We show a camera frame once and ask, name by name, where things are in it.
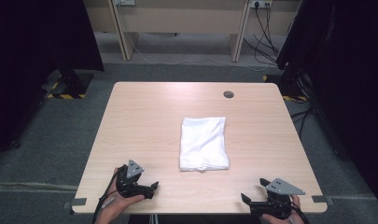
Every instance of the folded white cloth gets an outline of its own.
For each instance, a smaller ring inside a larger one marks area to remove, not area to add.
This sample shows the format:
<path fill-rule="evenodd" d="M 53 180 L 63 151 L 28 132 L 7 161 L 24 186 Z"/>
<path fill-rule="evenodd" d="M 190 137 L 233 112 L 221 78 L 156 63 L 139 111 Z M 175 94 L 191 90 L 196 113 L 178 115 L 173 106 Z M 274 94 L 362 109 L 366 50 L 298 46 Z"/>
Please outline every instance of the folded white cloth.
<path fill-rule="evenodd" d="M 180 170 L 229 169 L 224 148 L 226 118 L 184 119 L 180 142 Z"/>

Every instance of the white cloth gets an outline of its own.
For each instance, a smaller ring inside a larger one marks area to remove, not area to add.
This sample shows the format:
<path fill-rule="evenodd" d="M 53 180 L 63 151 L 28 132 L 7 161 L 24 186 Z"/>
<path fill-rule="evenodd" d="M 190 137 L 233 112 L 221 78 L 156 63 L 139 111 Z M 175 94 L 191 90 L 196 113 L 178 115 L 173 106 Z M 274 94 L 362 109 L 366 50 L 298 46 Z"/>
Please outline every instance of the white cloth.
<path fill-rule="evenodd" d="M 224 148 L 225 120 L 226 118 L 183 120 L 181 171 L 229 169 L 229 159 Z"/>

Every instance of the wooden desk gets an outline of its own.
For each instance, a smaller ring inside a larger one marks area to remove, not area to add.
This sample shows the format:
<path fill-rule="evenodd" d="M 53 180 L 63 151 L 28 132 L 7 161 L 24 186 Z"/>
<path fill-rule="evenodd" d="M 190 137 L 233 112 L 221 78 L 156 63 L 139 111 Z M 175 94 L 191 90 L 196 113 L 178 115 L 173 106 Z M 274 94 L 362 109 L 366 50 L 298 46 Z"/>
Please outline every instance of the wooden desk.
<path fill-rule="evenodd" d="M 130 60 L 139 33 L 225 34 L 231 60 L 238 62 L 249 0 L 135 0 L 116 6 L 108 0 L 124 60 Z"/>
<path fill-rule="evenodd" d="M 234 97 L 225 98 L 224 91 Z M 180 172 L 183 118 L 226 117 L 230 169 Z M 307 192 L 303 212 L 326 211 L 322 195 L 278 88 L 268 83 L 120 82 L 112 91 L 84 170 L 76 213 L 93 213 L 115 167 L 133 159 L 145 168 L 140 185 L 160 181 L 152 200 L 131 214 L 248 214 L 241 201 L 265 201 L 261 177 L 280 177 Z"/>

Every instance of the gray bracket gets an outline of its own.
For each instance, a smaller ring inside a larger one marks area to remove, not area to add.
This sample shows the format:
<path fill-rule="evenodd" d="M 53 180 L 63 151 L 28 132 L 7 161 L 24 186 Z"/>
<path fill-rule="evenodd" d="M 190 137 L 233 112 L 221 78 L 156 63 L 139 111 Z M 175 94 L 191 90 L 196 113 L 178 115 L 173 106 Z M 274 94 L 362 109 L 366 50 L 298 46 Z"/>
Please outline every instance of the gray bracket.
<path fill-rule="evenodd" d="M 128 160 L 128 170 L 127 170 L 127 178 L 134 177 L 136 175 L 140 175 L 145 171 L 138 163 L 133 160 Z"/>
<path fill-rule="evenodd" d="M 265 187 L 270 192 L 274 192 L 281 195 L 304 195 L 305 191 L 298 189 L 293 185 L 289 184 L 281 178 L 276 178 L 273 182 Z"/>

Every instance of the black stand base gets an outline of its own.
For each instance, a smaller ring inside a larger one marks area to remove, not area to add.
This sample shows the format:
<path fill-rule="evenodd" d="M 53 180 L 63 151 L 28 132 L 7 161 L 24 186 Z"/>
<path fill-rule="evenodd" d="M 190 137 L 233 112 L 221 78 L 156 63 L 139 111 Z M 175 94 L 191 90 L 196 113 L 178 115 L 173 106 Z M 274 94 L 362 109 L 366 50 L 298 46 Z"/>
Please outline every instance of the black stand base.
<path fill-rule="evenodd" d="M 296 80 L 291 80 L 291 81 L 286 81 L 284 83 L 281 83 L 280 79 L 281 79 L 281 75 L 267 74 L 264 76 L 264 82 L 276 84 L 282 96 L 290 96 L 290 97 L 305 96 L 302 93 L 300 87 L 297 85 Z"/>
<path fill-rule="evenodd" d="M 93 74 L 76 74 L 78 81 L 75 84 L 66 84 L 66 79 L 60 77 L 51 90 L 49 98 L 83 99 L 90 85 Z"/>

